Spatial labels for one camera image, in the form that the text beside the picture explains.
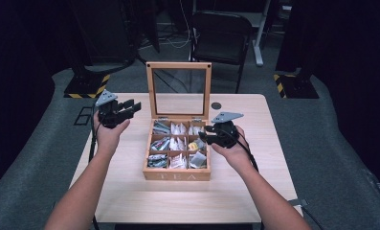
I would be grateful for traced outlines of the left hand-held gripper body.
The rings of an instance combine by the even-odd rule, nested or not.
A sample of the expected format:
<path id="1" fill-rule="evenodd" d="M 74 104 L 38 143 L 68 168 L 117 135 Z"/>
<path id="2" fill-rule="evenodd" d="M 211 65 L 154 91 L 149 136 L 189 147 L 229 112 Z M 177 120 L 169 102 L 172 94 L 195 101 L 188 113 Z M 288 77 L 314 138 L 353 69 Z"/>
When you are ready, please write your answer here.
<path id="1" fill-rule="evenodd" d="M 117 95 L 104 89 L 95 103 L 99 111 L 99 120 L 105 127 L 114 128 L 127 119 L 124 109 L 118 110 L 117 98 Z"/>

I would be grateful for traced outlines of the person's left hand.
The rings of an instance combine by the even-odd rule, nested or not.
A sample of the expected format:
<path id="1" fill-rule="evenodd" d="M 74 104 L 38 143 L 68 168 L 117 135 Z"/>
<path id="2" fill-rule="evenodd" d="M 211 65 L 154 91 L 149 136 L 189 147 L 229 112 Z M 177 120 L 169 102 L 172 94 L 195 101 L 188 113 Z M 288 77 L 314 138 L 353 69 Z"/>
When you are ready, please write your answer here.
<path id="1" fill-rule="evenodd" d="M 113 155 L 120 143 L 121 134 L 130 125 L 129 120 L 123 121 L 114 128 L 108 128 L 101 124 L 99 112 L 94 114 L 94 134 L 98 142 L 97 154 Z"/>

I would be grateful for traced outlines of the person's right hand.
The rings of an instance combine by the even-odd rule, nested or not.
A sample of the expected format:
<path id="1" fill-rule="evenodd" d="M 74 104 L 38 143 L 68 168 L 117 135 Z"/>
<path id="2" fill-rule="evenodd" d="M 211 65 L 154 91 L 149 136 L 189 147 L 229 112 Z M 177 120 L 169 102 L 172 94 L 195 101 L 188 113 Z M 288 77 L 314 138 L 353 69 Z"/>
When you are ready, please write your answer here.
<path id="1" fill-rule="evenodd" d="M 217 144 L 212 144 L 212 149 L 221 154 L 237 173 L 246 173 L 254 167 L 249 158 L 249 147 L 245 140 L 244 130 L 240 126 L 236 128 L 239 133 L 239 138 L 233 147 L 225 149 Z"/>

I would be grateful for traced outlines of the striped black stand base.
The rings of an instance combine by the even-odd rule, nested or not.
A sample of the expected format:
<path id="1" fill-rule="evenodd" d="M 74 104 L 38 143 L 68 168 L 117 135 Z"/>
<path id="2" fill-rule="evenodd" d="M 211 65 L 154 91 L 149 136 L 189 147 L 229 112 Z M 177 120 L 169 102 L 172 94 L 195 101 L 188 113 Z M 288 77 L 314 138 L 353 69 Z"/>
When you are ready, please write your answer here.
<path id="1" fill-rule="evenodd" d="M 109 74 L 74 75 L 64 90 L 65 98 L 95 99 L 105 89 L 110 79 Z"/>
<path id="2" fill-rule="evenodd" d="M 310 80 L 302 80 L 295 75 L 275 74 L 274 80 L 279 91 L 279 95 L 284 99 L 318 99 Z"/>

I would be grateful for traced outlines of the black folding chair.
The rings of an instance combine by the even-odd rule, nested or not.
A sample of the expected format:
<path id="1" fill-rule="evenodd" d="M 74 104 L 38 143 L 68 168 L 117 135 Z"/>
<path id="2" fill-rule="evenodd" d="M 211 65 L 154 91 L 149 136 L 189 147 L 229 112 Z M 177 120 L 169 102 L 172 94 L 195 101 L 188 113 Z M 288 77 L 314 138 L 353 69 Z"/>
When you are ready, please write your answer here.
<path id="1" fill-rule="evenodd" d="M 236 65 L 238 92 L 253 27 L 244 16 L 217 11 L 197 11 L 190 19 L 190 61 Z"/>

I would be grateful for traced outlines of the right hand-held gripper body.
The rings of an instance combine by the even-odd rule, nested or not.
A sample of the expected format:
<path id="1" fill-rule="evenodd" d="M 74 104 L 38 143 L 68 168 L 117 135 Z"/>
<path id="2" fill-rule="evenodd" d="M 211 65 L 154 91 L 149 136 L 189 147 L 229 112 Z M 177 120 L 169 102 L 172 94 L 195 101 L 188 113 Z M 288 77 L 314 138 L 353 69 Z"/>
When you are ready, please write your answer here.
<path id="1" fill-rule="evenodd" d="M 233 147 L 238 140 L 239 134 L 233 120 L 243 117 L 242 113 L 220 112 L 212 119 L 213 143 L 223 148 Z"/>

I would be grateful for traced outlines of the wooden tea box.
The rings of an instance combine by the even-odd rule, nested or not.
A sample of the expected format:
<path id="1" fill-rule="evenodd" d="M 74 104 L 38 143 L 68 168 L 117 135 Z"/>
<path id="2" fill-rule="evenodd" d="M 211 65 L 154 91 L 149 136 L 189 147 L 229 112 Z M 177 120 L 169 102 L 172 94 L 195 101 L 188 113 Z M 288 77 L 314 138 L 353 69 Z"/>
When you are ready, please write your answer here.
<path id="1" fill-rule="evenodd" d="M 151 125 L 143 173 L 147 180 L 208 181 L 211 155 L 207 146 L 206 169 L 151 169 L 146 166 L 155 121 L 209 123 L 212 65 L 209 62 L 149 61 L 145 64 Z"/>

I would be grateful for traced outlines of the assorted tea bags group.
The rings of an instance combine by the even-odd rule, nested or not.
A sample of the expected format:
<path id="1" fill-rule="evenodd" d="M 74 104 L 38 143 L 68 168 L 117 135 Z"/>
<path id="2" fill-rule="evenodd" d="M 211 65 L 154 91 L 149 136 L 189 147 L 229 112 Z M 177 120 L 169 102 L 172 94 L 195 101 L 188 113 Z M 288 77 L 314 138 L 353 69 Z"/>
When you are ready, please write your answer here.
<path id="1" fill-rule="evenodd" d="M 198 133 L 204 130 L 202 122 L 155 121 L 150 135 L 146 166 L 151 169 L 206 169 L 207 144 Z M 189 150 L 189 143 L 198 150 Z"/>

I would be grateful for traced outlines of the white desk leg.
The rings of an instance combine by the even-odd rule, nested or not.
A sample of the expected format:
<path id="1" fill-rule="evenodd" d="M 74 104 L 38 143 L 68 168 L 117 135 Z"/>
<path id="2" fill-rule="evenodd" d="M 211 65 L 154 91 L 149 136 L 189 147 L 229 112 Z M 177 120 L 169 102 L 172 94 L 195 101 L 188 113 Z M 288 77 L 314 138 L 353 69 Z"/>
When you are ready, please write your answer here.
<path id="1" fill-rule="evenodd" d="M 263 12 L 258 12 L 255 15 L 255 18 L 253 20 L 253 27 L 257 28 L 257 36 L 254 40 L 253 46 L 254 46 L 254 54 L 255 54 L 255 61 L 257 67 L 263 66 L 263 58 L 261 54 L 261 40 L 262 35 L 264 32 L 264 27 L 266 23 L 266 19 L 268 17 L 268 11 L 270 8 L 271 0 L 264 0 L 264 9 Z"/>

